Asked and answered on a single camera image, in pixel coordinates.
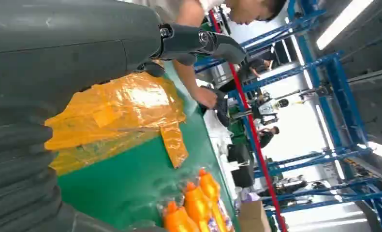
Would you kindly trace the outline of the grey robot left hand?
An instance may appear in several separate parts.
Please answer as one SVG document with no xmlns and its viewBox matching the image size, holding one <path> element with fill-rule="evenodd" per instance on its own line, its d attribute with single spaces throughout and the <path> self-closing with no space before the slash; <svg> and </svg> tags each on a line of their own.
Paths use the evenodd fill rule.
<svg viewBox="0 0 382 232">
<path fill-rule="evenodd" d="M 154 59 L 193 64 L 196 54 L 239 63 L 232 38 L 161 22 L 151 8 L 118 0 L 0 0 L 0 232 L 112 232 L 62 201 L 44 123 L 76 92 Z"/>
</svg>

